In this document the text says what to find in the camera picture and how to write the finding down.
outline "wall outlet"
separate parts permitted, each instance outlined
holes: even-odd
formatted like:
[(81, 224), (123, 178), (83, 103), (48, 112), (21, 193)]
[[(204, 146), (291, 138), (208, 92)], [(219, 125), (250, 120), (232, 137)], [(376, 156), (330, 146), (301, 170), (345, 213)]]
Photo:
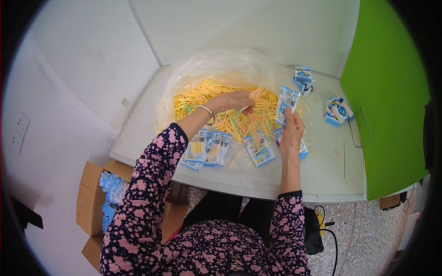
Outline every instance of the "wall outlet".
[(30, 120), (26, 117), (25, 113), (23, 111), (20, 111), (20, 114), (18, 115), (16, 121), (15, 121), (15, 130), (21, 135), (21, 137), (25, 137), (25, 133), (27, 130), (27, 127), (29, 126)]
[(13, 129), (8, 139), (9, 147), (15, 153), (17, 153), (17, 155), (19, 155), (20, 149), (22, 148), (22, 143), (23, 143), (23, 137), (21, 137), (20, 134), (15, 129)]

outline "silver bangle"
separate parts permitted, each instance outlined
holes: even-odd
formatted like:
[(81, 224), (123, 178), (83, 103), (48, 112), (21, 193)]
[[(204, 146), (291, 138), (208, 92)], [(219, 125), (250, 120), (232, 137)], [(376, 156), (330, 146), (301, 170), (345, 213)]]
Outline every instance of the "silver bangle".
[(205, 106), (197, 106), (197, 107), (195, 107), (195, 110), (196, 110), (197, 108), (199, 108), (199, 107), (204, 108), (205, 110), (207, 110), (207, 111), (212, 115), (213, 123), (211, 123), (211, 124), (207, 123), (206, 125), (213, 125), (213, 124), (215, 123), (215, 113), (213, 113), (213, 111), (211, 111), (210, 109), (208, 109), (208, 108), (205, 107)]

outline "green panel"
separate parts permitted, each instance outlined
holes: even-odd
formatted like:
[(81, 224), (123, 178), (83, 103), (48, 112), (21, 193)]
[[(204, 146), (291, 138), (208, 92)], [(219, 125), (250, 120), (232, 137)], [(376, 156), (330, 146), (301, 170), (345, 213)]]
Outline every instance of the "green panel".
[[(368, 200), (423, 178), (427, 77), (410, 34), (387, 1), (361, 0), (341, 85), (353, 111), (364, 109), (373, 137), (363, 148)], [(369, 134), (361, 113), (356, 121), (364, 143)]]

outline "floral shirt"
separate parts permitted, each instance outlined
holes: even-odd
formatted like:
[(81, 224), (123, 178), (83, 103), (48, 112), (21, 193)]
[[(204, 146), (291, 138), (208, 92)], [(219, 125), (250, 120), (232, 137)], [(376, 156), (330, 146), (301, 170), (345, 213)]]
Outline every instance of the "floral shirt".
[(270, 249), (251, 228), (225, 220), (187, 227), (161, 244), (172, 176), (188, 139), (175, 123), (145, 149), (101, 248), (102, 275), (310, 275), (304, 245), (302, 192), (282, 194), (274, 207)]

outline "white wall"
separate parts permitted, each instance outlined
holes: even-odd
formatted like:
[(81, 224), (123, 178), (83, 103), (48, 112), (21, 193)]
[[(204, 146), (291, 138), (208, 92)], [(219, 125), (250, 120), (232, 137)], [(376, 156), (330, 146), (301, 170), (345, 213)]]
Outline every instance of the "white wall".
[[(43, 218), (44, 229), (29, 224), (25, 233), (51, 275), (98, 274), (81, 254), (89, 236), (75, 223), (83, 167), (110, 160), (157, 69), (125, 1), (50, 1), (25, 36), (2, 102), (2, 173), (12, 195)], [(30, 124), (17, 155), (7, 138), (20, 111)]]
[(208, 48), (251, 47), (340, 77), (359, 0), (129, 0), (162, 64)]
[(49, 1), (32, 31), (43, 56), (66, 86), (119, 132), (159, 68), (128, 3)]

